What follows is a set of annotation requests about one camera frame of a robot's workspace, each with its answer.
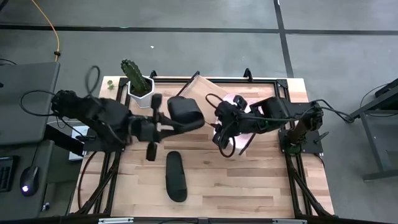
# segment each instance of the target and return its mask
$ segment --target potted cactus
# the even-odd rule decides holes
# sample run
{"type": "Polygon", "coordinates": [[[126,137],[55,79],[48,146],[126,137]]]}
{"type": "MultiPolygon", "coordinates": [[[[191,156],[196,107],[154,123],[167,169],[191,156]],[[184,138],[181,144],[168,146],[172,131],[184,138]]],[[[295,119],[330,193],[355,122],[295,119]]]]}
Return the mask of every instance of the potted cactus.
{"type": "Polygon", "coordinates": [[[128,94],[140,108],[150,107],[152,95],[155,93],[155,82],[151,78],[143,77],[138,66],[127,59],[122,60],[121,68],[130,80],[128,94]]]}

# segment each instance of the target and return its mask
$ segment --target black desk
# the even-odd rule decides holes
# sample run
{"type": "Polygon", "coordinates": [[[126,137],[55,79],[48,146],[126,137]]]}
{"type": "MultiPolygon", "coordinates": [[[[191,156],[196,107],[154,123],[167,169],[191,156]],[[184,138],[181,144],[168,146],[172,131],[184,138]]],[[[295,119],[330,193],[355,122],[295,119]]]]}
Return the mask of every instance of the black desk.
{"type": "MultiPolygon", "coordinates": [[[[0,67],[0,156],[19,156],[19,162],[10,192],[0,193],[0,220],[20,220],[39,216],[44,203],[52,153],[59,148],[81,154],[83,144],[47,125],[48,117],[25,113],[19,107],[22,93],[30,90],[54,92],[60,65],[57,62],[0,67]],[[37,147],[34,165],[39,171],[39,190],[24,197],[19,189],[22,171],[31,165],[37,147]]],[[[51,95],[27,95],[24,106],[35,113],[50,112],[51,95]]]]}
{"type": "Polygon", "coordinates": [[[39,167],[39,190],[31,197],[25,197],[19,189],[19,177],[22,171],[32,163],[37,144],[29,144],[12,150],[7,147],[0,150],[0,156],[18,156],[18,165],[12,181],[10,192],[0,193],[0,220],[18,220],[23,218],[36,218],[42,209],[43,198],[47,184],[47,172],[53,152],[54,142],[44,141],[37,148],[34,166],[39,167]]]}

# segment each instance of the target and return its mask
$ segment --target cable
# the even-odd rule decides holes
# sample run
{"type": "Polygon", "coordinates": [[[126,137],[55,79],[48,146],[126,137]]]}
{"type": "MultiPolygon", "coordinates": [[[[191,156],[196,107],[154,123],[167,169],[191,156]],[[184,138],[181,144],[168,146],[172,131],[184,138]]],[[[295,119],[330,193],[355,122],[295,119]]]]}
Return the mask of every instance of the cable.
{"type": "Polygon", "coordinates": [[[318,157],[318,158],[319,158],[319,160],[321,160],[321,163],[322,163],[323,167],[325,167],[325,162],[323,161],[322,157],[321,157],[321,156],[319,156],[319,154],[318,154],[318,153],[314,153],[314,155],[315,155],[316,157],[318,157]]]}
{"type": "Polygon", "coordinates": [[[216,94],[212,94],[212,93],[207,94],[205,96],[205,99],[206,99],[207,103],[209,103],[212,107],[214,107],[214,109],[216,109],[217,107],[213,103],[210,102],[210,100],[207,98],[208,96],[214,96],[215,98],[219,99],[221,102],[223,101],[223,99],[221,99],[221,97],[217,96],[216,94]]]}
{"type": "MultiPolygon", "coordinates": [[[[377,87],[374,87],[374,88],[371,89],[369,92],[367,92],[367,93],[362,97],[361,103],[359,104],[359,108],[362,107],[363,100],[365,99],[366,96],[368,96],[372,91],[376,90],[377,88],[384,87],[384,86],[386,86],[386,85],[388,85],[388,83],[383,84],[383,85],[379,85],[379,86],[377,86],[377,87]]],[[[383,116],[383,115],[382,115],[382,116],[380,116],[380,115],[373,115],[373,114],[367,114],[367,115],[368,115],[368,116],[372,116],[372,117],[377,117],[377,118],[388,118],[388,117],[391,117],[391,116],[395,116],[395,115],[397,115],[397,114],[398,114],[398,113],[390,114],[390,115],[386,115],[386,116],[383,116]]]]}
{"type": "Polygon", "coordinates": [[[83,170],[81,171],[81,176],[80,176],[80,179],[79,179],[79,184],[77,185],[77,206],[78,206],[79,209],[81,209],[80,189],[81,189],[81,183],[82,183],[82,180],[83,180],[83,176],[84,176],[84,174],[85,174],[85,172],[86,172],[86,169],[87,169],[87,167],[88,167],[88,164],[89,164],[90,161],[93,159],[93,157],[95,156],[95,154],[97,154],[97,152],[93,152],[93,153],[89,156],[89,158],[87,159],[87,162],[86,162],[85,166],[83,167],[83,170]]]}
{"type": "Polygon", "coordinates": [[[34,0],[31,0],[31,1],[36,6],[36,8],[42,13],[42,15],[45,17],[47,22],[49,22],[51,29],[54,31],[55,38],[57,38],[57,50],[54,52],[54,54],[55,54],[55,61],[58,62],[58,58],[59,58],[59,56],[61,56],[61,53],[60,53],[60,38],[58,37],[57,31],[55,30],[54,26],[52,25],[50,19],[47,18],[47,16],[44,14],[43,10],[39,7],[39,5],[37,5],[34,0]]]}
{"type": "Polygon", "coordinates": [[[323,109],[325,109],[325,110],[330,110],[330,111],[335,112],[341,119],[343,119],[343,120],[346,121],[347,123],[353,123],[353,122],[354,122],[354,119],[353,119],[349,114],[344,113],[344,112],[341,112],[341,111],[338,111],[338,110],[335,110],[335,109],[334,109],[328,102],[326,102],[326,100],[324,100],[324,99],[313,100],[312,102],[319,102],[319,101],[324,102],[324,103],[329,107],[329,108],[325,108],[325,107],[322,107],[322,106],[321,106],[321,108],[323,108],[323,109]],[[343,117],[341,114],[343,114],[343,115],[349,117],[350,119],[346,119],[346,118],[343,117]]]}
{"type": "Polygon", "coordinates": [[[70,205],[72,204],[72,200],[73,200],[73,191],[70,193],[69,202],[68,202],[68,207],[67,207],[67,211],[65,212],[65,215],[68,215],[68,214],[69,214],[70,205]]]}
{"type": "Polygon", "coordinates": [[[226,155],[226,154],[224,153],[224,150],[221,148],[221,140],[223,140],[223,139],[225,138],[225,133],[227,132],[227,130],[228,130],[230,127],[232,127],[232,124],[233,124],[233,123],[229,123],[229,125],[227,125],[227,127],[225,127],[225,128],[222,130],[222,132],[221,132],[221,134],[220,134],[220,137],[218,138],[218,150],[220,150],[221,155],[223,155],[225,158],[230,158],[230,157],[232,157],[232,156],[234,155],[234,153],[235,153],[236,142],[235,142],[235,137],[234,137],[234,136],[232,136],[233,146],[232,146],[231,154],[226,155]]]}
{"type": "Polygon", "coordinates": [[[4,8],[4,6],[6,6],[6,4],[8,3],[9,0],[2,0],[1,4],[0,4],[0,11],[4,8]]]}
{"type": "Polygon", "coordinates": [[[109,128],[109,130],[111,131],[111,134],[114,138],[116,138],[116,140],[118,140],[122,145],[125,145],[125,143],[119,138],[118,135],[116,135],[116,133],[113,131],[112,127],[108,124],[105,123],[105,125],[107,125],[107,127],[109,128]]]}
{"type": "Polygon", "coordinates": [[[313,107],[308,108],[298,118],[258,118],[258,117],[245,116],[245,114],[244,114],[241,117],[241,119],[257,119],[257,120],[262,120],[262,121],[298,121],[298,120],[302,119],[312,109],[313,109],[313,107]]]}
{"type": "Polygon", "coordinates": [[[33,166],[33,163],[35,162],[35,158],[36,158],[36,154],[37,154],[37,149],[39,148],[39,145],[42,142],[37,143],[36,145],[36,150],[35,150],[35,154],[33,154],[33,159],[32,159],[32,163],[30,164],[30,166],[33,166]]]}
{"type": "Polygon", "coordinates": [[[9,62],[12,63],[13,65],[16,65],[17,63],[13,62],[12,60],[8,60],[8,59],[4,59],[4,58],[0,58],[0,60],[5,61],[5,62],[9,62]]]}
{"type": "Polygon", "coordinates": [[[62,118],[59,118],[64,124],[65,126],[68,126],[69,128],[71,128],[72,130],[76,131],[81,137],[84,137],[84,135],[79,132],[78,130],[76,130],[74,127],[72,127],[70,124],[66,123],[62,118]]]}
{"type": "Polygon", "coordinates": [[[354,120],[349,116],[348,113],[344,113],[344,112],[342,112],[342,111],[338,111],[338,110],[335,110],[335,109],[333,109],[333,108],[327,108],[327,107],[324,107],[324,106],[320,106],[320,108],[321,108],[321,109],[324,109],[324,110],[328,110],[328,111],[335,112],[340,118],[342,118],[342,119],[343,119],[344,121],[346,121],[347,123],[352,123],[352,122],[354,122],[354,120]],[[347,116],[347,117],[349,117],[349,118],[351,118],[351,120],[346,119],[346,118],[343,117],[341,114],[342,114],[342,115],[345,115],[345,116],[347,116]]]}
{"type": "Polygon", "coordinates": [[[67,125],[64,125],[63,127],[61,127],[57,116],[55,116],[55,119],[57,120],[56,122],[57,122],[58,128],[64,129],[64,128],[67,126],[67,125]]]}
{"type": "Polygon", "coordinates": [[[197,224],[197,222],[188,221],[188,220],[184,220],[184,219],[181,219],[181,218],[176,218],[176,219],[161,221],[161,222],[159,222],[158,224],[163,224],[163,223],[168,223],[168,222],[186,222],[186,223],[197,224]]]}
{"type": "Polygon", "coordinates": [[[21,109],[24,110],[26,113],[29,113],[29,114],[34,115],[34,116],[55,116],[55,113],[52,113],[52,114],[38,114],[38,113],[30,112],[29,110],[27,110],[25,108],[25,106],[23,104],[24,97],[26,95],[28,95],[28,94],[37,93],[37,92],[39,92],[39,93],[48,93],[48,94],[51,94],[51,95],[55,96],[54,93],[52,93],[50,91],[46,91],[46,90],[31,90],[31,91],[27,91],[19,98],[19,106],[21,107],[21,109]]]}
{"type": "Polygon", "coordinates": [[[85,88],[87,91],[87,95],[84,98],[87,97],[91,97],[91,99],[93,99],[95,101],[96,104],[98,104],[100,107],[102,107],[101,102],[99,102],[94,96],[93,96],[93,92],[95,91],[95,89],[97,88],[98,84],[100,83],[100,78],[101,78],[101,70],[98,66],[93,65],[87,72],[86,72],[86,76],[85,76],[85,88]],[[88,82],[90,79],[90,75],[93,72],[94,69],[97,69],[97,79],[95,80],[94,86],[92,87],[92,89],[89,88],[88,86],[88,82]]]}
{"type": "MultiPolygon", "coordinates": [[[[59,121],[51,121],[51,122],[48,122],[47,124],[53,124],[53,123],[57,123],[57,122],[59,122],[59,121]]],[[[81,123],[81,121],[65,121],[66,123],[81,123]]]]}

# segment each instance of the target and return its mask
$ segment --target computer mouse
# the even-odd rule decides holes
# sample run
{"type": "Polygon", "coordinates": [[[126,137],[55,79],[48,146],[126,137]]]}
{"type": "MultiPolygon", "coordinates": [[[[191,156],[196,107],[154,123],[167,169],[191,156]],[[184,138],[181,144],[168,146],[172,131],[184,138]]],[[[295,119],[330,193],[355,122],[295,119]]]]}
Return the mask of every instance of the computer mouse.
{"type": "Polygon", "coordinates": [[[24,169],[19,187],[23,196],[28,197],[36,194],[37,189],[39,189],[39,167],[30,166],[24,169]]]}

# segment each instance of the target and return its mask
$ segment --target yellow cable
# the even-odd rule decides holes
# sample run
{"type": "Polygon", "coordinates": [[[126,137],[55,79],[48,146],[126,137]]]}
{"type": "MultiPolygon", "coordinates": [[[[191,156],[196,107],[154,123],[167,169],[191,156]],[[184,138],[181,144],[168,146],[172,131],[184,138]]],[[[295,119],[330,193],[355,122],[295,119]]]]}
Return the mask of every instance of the yellow cable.
{"type": "MultiPolygon", "coordinates": [[[[34,0],[31,0],[33,2],[33,4],[35,4],[35,6],[37,7],[37,9],[43,14],[43,16],[45,17],[45,19],[47,20],[47,22],[49,22],[52,30],[54,31],[55,37],[57,38],[57,51],[60,51],[60,39],[58,37],[57,31],[55,30],[54,26],[52,25],[50,19],[47,18],[47,16],[44,14],[44,12],[42,11],[42,9],[36,4],[36,2],[34,0]]],[[[55,55],[55,61],[58,61],[58,55],[55,55]]]]}

